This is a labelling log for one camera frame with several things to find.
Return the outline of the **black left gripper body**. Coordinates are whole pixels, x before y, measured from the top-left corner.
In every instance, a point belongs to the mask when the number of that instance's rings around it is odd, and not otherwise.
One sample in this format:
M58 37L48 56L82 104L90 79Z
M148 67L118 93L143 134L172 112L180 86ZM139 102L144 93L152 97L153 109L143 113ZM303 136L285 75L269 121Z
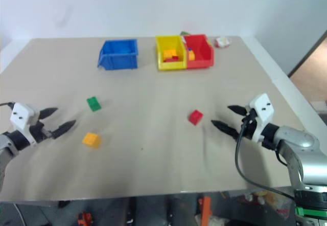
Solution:
M37 143L40 143L46 139L54 139L54 134L44 128L42 122L37 122L35 125L29 127L30 134Z

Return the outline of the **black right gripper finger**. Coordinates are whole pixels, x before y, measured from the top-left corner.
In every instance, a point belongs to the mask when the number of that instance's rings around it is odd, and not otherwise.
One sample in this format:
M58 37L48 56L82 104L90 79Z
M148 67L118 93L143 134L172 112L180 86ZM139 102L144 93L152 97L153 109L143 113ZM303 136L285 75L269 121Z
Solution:
M226 123L222 121L211 120L211 123L221 132L231 136L232 138L237 138L239 136L239 133L234 128L229 127Z
M230 110L232 110L234 113L239 114L241 116L246 116L247 115L247 109L243 106L239 105L230 105L228 106Z

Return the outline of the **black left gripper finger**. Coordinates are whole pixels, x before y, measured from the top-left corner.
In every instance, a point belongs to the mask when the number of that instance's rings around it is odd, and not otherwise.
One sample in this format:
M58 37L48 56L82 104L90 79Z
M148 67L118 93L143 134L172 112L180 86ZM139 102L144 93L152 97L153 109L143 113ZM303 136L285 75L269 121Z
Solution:
M58 110L57 107L49 107L49 108L45 108L45 109L43 109L43 110L41 110L41 111L39 112L39 117L38 117L38 119L39 119L39 120L43 120L43 119L45 119L45 118L51 116L51 115L52 115L55 111L57 111L57 110Z
M68 132L76 123L76 120L71 120L68 122L65 122L64 124L60 125L56 130L51 132L51 137L53 139L56 139L60 136L62 136L63 134L65 134L66 132Z

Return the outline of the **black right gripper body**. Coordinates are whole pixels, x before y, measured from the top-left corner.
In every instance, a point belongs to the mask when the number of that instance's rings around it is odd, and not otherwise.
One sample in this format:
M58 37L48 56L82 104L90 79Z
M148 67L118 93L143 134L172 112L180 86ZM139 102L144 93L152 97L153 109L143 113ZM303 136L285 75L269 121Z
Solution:
M253 108L251 108L249 113L242 119L242 125L245 124L243 136L249 140L252 139L253 134L256 130L256 126L257 126L256 118L257 118L256 111Z

